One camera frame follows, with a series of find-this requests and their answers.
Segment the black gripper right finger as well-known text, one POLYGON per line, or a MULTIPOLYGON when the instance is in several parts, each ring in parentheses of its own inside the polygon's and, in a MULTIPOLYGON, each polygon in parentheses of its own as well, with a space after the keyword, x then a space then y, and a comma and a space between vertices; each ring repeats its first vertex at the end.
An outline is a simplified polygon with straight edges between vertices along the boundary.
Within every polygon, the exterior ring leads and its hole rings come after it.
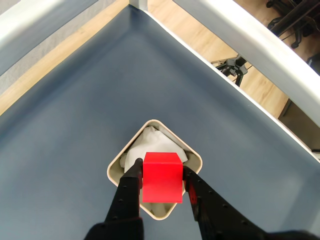
POLYGON ((203 240, 318 240, 304 230, 266 232, 211 188, 187 166, 183 167, 183 182, 203 240))

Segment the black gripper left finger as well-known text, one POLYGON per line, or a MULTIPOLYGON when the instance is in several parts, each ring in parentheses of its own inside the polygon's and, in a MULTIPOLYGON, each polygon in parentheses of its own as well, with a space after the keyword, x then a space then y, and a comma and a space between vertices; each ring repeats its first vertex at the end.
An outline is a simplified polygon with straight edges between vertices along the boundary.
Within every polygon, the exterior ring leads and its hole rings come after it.
POLYGON ((144 225, 140 217, 142 177, 143 160, 138 158, 120 178, 105 220, 88 231, 86 240, 144 239, 144 225))

